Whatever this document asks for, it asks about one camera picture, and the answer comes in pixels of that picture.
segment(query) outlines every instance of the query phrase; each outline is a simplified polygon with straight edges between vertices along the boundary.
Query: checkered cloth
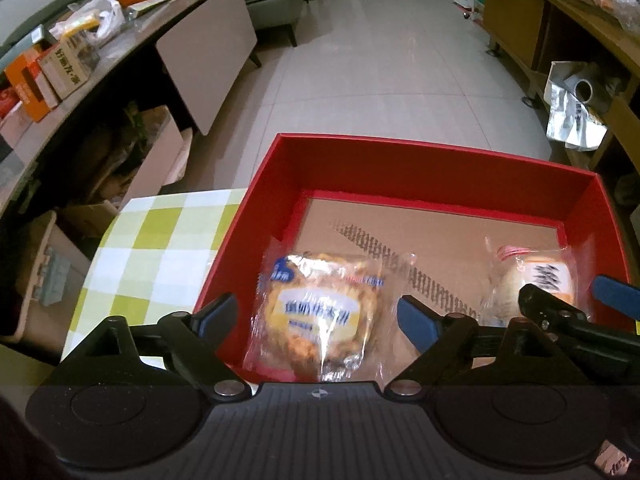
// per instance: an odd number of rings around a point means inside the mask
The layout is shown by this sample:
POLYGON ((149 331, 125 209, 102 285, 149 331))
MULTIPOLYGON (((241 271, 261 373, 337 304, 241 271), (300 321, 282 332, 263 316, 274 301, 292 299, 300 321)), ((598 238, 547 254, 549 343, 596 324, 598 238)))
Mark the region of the checkered cloth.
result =
POLYGON ((131 200, 95 253, 62 357, 107 316, 130 325, 192 312, 245 189, 131 200))

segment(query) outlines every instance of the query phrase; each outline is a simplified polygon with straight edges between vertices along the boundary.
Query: red box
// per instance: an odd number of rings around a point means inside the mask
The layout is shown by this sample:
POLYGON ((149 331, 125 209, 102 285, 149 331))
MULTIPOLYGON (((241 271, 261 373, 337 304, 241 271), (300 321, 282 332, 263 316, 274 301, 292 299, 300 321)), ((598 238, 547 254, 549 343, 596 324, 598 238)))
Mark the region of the red box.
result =
MULTIPOLYGON (((238 298, 238 325, 218 351, 228 364, 242 362, 264 251, 272 237, 296 237, 311 197, 553 226, 561 245, 579 247, 590 240, 593 276, 628 282, 620 234, 595 173, 410 140, 279 134, 242 200, 195 308, 224 292, 238 298)), ((634 329, 634 322, 619 312, 602 304, 595 308, 594 322, 634 329)))

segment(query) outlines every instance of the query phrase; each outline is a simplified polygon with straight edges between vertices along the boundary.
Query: sofa leg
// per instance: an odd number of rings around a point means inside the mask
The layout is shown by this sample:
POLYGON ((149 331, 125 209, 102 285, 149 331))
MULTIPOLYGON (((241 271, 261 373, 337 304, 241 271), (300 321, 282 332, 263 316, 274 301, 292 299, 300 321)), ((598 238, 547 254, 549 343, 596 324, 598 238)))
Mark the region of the sofa leg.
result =
POLYGON ((285 25, 285 28, 287 29, 287 35, 289 36, 291 46, 298 46, 298 42, 296 41, 296 33, 293 30, 293 24, 287 23, 287 25, 285 25))
POLYGON ((255 50, 251 51, 251 54, 249 54, 249 59, 253 61, 254 65, 257 66, 258 68, 262 66, 262 62, 260 61, 260 58, 258 57, 258 55, 255 53, 255 50))

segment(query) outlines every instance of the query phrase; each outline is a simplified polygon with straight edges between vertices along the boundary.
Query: tiled floor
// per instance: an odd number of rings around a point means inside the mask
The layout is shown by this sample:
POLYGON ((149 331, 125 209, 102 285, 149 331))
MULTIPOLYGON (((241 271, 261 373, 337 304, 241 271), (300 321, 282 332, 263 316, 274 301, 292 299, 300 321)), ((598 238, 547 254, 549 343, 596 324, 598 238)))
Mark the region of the tiled floor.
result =
POLYGON ((278 132, 427 140, 549 159, 544 117, 527 108, 507 59, 451 0, 313 0, 291 48, 258 48, 209 135, 197 140, 182 190, 244 187, 278 132))

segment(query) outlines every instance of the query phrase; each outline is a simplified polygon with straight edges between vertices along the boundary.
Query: packaged bread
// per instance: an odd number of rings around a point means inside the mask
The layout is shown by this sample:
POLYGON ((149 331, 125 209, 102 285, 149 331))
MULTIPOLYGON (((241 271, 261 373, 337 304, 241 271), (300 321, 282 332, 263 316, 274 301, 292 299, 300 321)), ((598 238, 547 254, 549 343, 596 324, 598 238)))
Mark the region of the packaged bread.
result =
POLYGON ((533 251, 502 246, 494 255, 490 283, 481 307, 483 324, 506 326, 512 317, 521 316, 518 296, 527 283, 576 306, 575 263, 569 248, 533 251))
POLYGON ((360 256, 279 258, 263 283, 246 367, 255 369, 258 360, 299 380, 353 378, 368 358, 383 359, 381 336, 397 301, 390 278, 381 261, 360 256))

